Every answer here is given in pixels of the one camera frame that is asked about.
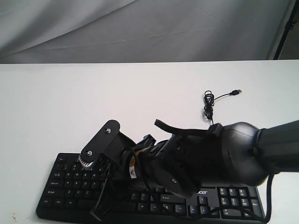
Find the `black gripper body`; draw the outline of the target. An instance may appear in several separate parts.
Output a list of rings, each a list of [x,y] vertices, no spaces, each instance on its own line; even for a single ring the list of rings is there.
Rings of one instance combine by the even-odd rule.
[[[122,138],[112,146],[116,166],[112,180],[127,189],[163,187],[190,198],[199,188],[194,168],[198,149],[195,136],[172,135],[149,146]]]

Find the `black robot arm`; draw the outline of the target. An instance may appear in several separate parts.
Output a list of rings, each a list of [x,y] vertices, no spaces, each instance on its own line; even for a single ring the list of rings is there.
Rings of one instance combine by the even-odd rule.
[[[156,120],[171,134],[156,143],[147,135],[134,143],[108,121],[90,140],[82,156],[91,166],[107,163],[104,186],[91,214],[102,220],[134,189],[162,187],[190,198],[204,184],[271,186],[274,175],[299,170],[299,123],[258,129],[246,122],[206,130],[181,129]]]

